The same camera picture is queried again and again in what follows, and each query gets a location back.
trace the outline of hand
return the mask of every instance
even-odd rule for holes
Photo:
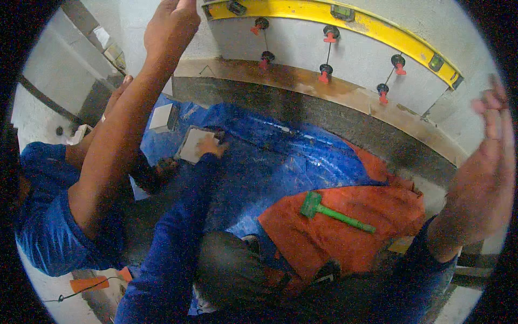
[[[197,154],[199,157],[202,157],[205,153],[213,153],[220,159],[223,153],[227,150],[228,143],[218,145],[216,144],[215,138],[207,135],[205,138],[199,140],[198,144],[196,144],[196,147],[198,149]]]
[[[439,261],[441,248],[434,239],[454,253],[457,247],[491,236],[511,217],[515,182],[512,119],[504,88],[494,76],[490,82],[493,89],[471,103],[483,116],[485,139],[455,174],[446,206],[428,228],[429,248]],[[451,253],[443,262],[454,256]]]
[[[144,33],[146,61],[172,72],[199,23],[196,0],[162,0]]]

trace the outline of blue shirt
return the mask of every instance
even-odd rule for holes
[[[105,217],[95,240],[88,239],[74,221],[68,188],[80,172],[65,159],[64,145],[28,144],[20,165],[31,188],[15,220],[16,240],[29,262],[49,276],[75,269],[121,268],[122,212],[116,204]]]

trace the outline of green rubber mallet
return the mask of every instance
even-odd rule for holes
[[[336,218],[346,224],[349,224],[350,226],[354,226],[357,229],[364,230],[369,233],[374,233],[376,231],[376,228],[371,225],[363,224],[357,219],[347,217],[344,214],[341,214],[339,212],[336,212],[332,209],[329,209],[325,206],[322,206],[320,202],[322,201],[322,196],[313,191],[308,191],[308,194],[306,195],[306,199],[304,199],[304,202],[302,203],[302,207],[300,208],[300,213],[308,218],[315,217],[315,213],[323,213],[325,215],[328,215],[330,217]]]

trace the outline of orange cloth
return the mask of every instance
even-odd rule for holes
[[[387,180],[390,185],[317,192],[323,206],[376,227],[374,234],[324,214],[316,213],[313,219],[301,215],[305,192],[282,198],[259,216],[264,230],[304,284],[330,258],[340,262],[342,275],[371,270],[376,253],[387,240],[416,235],[424,222],[423,195],[413,191],[413,183],[389,174],[379,158],[351,147],[371,178]]]

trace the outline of red tile spacer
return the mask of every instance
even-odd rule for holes
[[[259,29],[261,29],[263,26],[261,24],[255,25],[255,27],[250,28],[250,31],[254,33],[256,36],[259,36]]]
[[[380,103],[382,103],[382,104],[388,104],[389,103],[389,101],[387,100],[387,93],[385,91],[381,92]]]
[[[266,66],[268,65],[268,61],[267,60],[262,60],[260,63],[259,63],[259,67],[262,68],[263,70],[266,70]]]
[[[397,75],[407,75],[407,72],[403,70],[403,64],[397,63],[396,64],[396,74]]]
[[[329,32],[327,33],[327,37],[324,38],[324,42],[326,43],[336,43],[336,38],[335,37],[335,34],[333,34],[332,32]]]
[[[319,80],[324,83],[329,83],[329,78],[327,77],[327,72],[323,71],[322,74],[319,76]]]

